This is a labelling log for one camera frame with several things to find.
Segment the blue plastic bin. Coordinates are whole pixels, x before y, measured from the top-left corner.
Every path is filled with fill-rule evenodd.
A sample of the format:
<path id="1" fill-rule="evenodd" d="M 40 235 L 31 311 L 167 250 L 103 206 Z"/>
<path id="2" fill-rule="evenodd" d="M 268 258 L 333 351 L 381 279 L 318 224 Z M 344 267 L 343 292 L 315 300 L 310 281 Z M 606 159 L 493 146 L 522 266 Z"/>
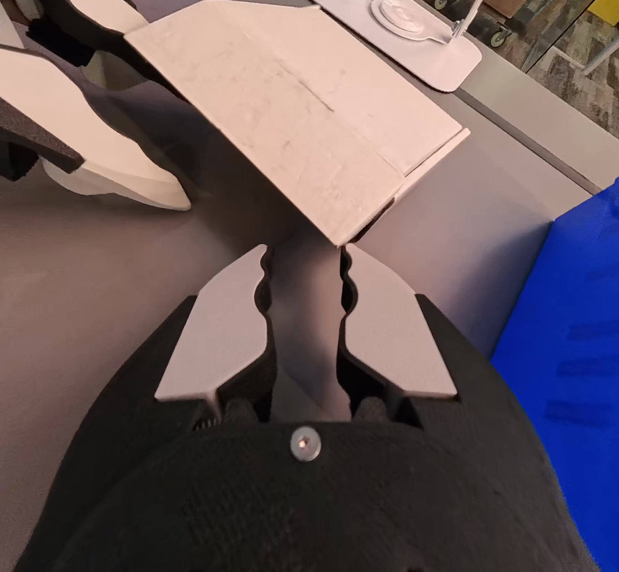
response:
<path id="1" fill-rule="evenodd" d="M 601 571 L 618 571 L 618 181 L 552 223 L 491 362 Z"/>

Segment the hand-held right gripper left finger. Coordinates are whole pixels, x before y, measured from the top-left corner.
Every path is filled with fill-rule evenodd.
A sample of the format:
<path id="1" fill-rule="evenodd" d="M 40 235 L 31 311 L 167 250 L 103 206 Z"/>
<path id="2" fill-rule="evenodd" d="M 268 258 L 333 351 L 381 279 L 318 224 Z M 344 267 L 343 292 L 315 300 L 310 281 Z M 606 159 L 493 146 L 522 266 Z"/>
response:
<path id="1" fill-rule="evenodd" d="M 260 421 L 270 418 L 277 356 L 268 310 L 272 249 L 259 244 L 197 293 L 155 391 L 160 402 L 203 400 L 222 418 L 243 398 Z"/>

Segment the white cardboard mailer box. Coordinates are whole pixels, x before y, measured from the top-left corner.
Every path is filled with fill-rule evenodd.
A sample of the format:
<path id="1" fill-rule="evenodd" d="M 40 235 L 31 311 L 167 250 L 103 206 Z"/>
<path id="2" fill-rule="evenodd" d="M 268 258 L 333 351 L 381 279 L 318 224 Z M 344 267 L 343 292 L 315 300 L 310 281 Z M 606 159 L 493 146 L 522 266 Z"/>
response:
<path id="1" fill-rule="evenodd" d="M 335 246 L 470 134 L 318 6 L 203 0 L 124 39 Z"/>

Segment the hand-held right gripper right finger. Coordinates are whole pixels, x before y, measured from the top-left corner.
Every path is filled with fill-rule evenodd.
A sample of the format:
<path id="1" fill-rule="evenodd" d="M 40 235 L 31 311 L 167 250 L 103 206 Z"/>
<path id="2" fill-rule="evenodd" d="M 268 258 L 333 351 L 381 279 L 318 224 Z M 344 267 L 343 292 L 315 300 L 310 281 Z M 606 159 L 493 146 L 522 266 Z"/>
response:
<path id="1" fill-rule="evenodd" d="M 351 415 L 380 403 L 386 418 L 421 426 L 414 400 L 453 400 L 457 388 L 417 293 L 355 244 L 341 250 L 337 381 Z"/>

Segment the white sign stand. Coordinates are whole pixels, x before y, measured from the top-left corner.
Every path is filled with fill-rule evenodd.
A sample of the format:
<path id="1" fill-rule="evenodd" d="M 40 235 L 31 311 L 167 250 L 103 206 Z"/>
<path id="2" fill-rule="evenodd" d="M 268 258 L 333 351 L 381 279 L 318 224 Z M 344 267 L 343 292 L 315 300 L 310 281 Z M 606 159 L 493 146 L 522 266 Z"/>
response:
<path id="1" fill-rule="evenodd" d="M 430 88 L 453 93 L 482 59 L 465 33 L 484 0 L 448 24 L 416 0 L 311 0 Z"/>

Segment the yellow bin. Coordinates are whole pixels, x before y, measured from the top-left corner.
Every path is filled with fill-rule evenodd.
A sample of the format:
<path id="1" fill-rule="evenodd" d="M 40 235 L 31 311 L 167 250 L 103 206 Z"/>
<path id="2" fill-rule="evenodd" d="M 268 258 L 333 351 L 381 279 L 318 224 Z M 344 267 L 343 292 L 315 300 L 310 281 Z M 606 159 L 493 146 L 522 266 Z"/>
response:
<path id="1" fill-rule="evenodd" d="M 618 24 L 618 0 L 594 0 L 587 10 L 610 26 Z"/>

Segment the black wheeled dolly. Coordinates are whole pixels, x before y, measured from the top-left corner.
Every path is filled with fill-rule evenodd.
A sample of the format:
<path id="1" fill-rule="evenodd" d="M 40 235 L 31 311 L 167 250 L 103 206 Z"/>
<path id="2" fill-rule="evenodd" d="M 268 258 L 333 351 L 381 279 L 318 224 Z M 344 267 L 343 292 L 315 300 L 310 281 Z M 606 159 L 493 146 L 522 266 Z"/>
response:
<path id="1" fill-rule="evenodd" d="M 468 15 L 474 0 L 434 0 L 435 10 L 457 23 Z M 468 26 L 467 33 L 491 49 L 498 49 L 513 34 L 508 28 L 507 18 L 489 5 L 482 3 Z"/>

